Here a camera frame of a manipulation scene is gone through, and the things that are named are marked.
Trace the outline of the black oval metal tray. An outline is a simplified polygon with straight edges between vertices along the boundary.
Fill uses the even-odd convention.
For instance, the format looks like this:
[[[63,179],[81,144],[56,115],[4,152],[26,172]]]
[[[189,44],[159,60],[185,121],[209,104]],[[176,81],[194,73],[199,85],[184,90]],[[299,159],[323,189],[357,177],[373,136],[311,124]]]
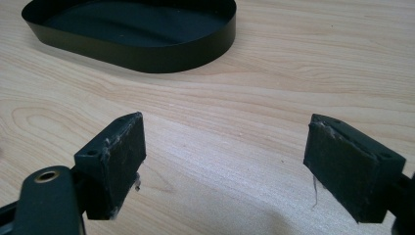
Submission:
[[[208,64],[236,37],[235,0],[31,0],[22,17],[44,44],[134,71]]]

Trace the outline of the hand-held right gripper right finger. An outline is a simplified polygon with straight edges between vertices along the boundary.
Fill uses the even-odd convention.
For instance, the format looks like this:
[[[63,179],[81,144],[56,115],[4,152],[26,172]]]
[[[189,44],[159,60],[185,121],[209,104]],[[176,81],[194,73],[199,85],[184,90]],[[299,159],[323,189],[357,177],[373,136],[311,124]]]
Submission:
[[[405,158],[341,120],[314,114],[303,164],[356,221],[381,223]]]

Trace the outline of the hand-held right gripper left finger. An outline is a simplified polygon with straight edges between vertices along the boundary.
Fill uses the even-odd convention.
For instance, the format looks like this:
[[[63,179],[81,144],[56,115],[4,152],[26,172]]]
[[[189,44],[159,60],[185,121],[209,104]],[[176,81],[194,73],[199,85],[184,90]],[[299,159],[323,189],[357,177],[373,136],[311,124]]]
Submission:
[[[74,155],[82,209],[89,219],[115,219],[146,159],[143,116],[132,113],[105,127]]]

